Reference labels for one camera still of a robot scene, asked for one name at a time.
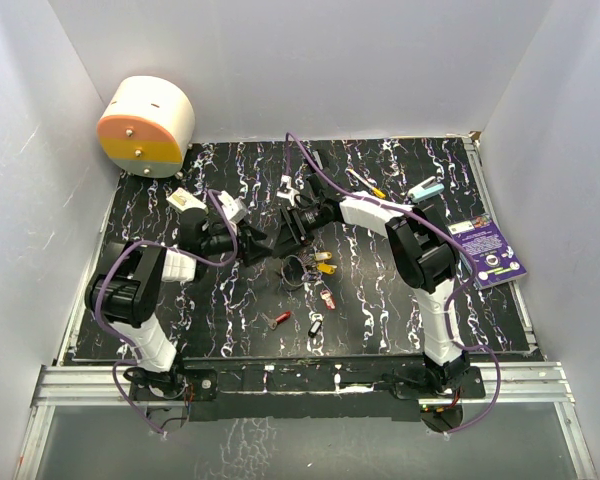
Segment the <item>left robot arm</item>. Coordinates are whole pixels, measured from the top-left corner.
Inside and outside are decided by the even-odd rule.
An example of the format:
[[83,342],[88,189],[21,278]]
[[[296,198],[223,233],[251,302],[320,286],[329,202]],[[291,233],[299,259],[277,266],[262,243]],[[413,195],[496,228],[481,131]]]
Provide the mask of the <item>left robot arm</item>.
[[236,261],[258,263],[272,255],[266,239],[239,207],[222,206],[217,217],[204,208],[188,208],[180,213],[174,247],[140,240],[110,243],[86,288],[85,308],[104,331],[130,347],[136,368],[153,374],[155,391],[177,398],[187,376],[174,366],[176,347],[157,317],[162,285],[198,282],[210,268]]

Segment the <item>metal keyring with keys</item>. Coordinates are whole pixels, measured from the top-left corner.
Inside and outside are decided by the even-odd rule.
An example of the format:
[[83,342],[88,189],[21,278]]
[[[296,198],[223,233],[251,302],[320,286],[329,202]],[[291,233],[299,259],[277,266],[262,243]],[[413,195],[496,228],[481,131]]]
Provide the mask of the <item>metal keyring with keys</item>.
[[295,291],[319,281],[323,275],[333,275],[337,266],[328,251],[314,251],[289,255],[282,260],[278,276],[287,291]]

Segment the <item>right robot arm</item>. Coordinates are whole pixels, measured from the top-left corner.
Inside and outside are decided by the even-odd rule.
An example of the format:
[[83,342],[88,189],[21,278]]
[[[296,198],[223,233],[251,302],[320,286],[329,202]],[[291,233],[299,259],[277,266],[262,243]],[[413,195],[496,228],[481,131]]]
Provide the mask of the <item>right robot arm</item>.
[[284,202],[273,256],[283,258],[310,245],[313,232],[334,222],[365,228],[389,241],[396,270],[414,292],[423,321],[425,360],[434,365],[425,376],[427,388],[446,397],[458,389],[457,367],[468,364],[459,345],[459,331],[451,294],[458,252],[442,236],[433,206],[423,209],[378,199],[366,192],[337,194],[313,176],[315,197],[305,200],[284,175],[276,196]]

